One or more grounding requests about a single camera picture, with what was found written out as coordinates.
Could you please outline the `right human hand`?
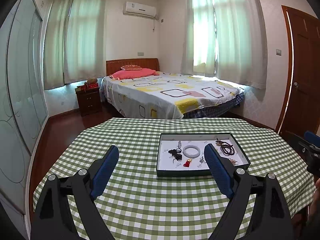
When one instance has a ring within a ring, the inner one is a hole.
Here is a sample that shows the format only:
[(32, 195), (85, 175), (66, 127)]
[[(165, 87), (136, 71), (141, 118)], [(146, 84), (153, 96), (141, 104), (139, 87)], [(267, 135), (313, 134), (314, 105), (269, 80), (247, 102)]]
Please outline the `right human hand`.
[(316, 191), (313, 194), (313, 200), (309, 208), (307, 226), (310, 230), (319, 230), (319, 182), (317, 179), (315, 186)]

